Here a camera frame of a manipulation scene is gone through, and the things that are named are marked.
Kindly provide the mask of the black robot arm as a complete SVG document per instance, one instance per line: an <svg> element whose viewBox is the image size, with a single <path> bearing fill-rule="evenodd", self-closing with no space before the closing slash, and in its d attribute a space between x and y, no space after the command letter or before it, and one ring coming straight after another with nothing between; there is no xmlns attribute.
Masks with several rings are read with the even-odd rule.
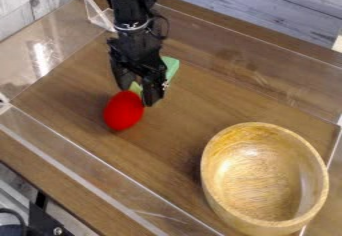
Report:
<svg viewBox="0 0 342 236"><path fill-rule="evenodd" d="M167 18L154 9L157 0L107 0L114 10L118 36L107 40L111 70L117 84L129 90L142 80L142 102L153 106L165 97L167 66L161 49L169 33L161 20Z"/></svg>

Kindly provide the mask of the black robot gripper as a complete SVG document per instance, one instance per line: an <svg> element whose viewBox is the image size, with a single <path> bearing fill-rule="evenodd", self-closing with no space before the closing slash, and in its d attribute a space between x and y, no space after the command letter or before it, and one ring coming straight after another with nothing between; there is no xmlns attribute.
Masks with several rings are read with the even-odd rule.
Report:
<svg viewBox="0 0 342 236"><path fill-rule="evenodd" d="M161 26L115 28L118 36L107 40L110 62L117 84L129 90L138 77L143 80L143 103L151 107L165 97L166 65L161 49L163 34Z"/></svg>

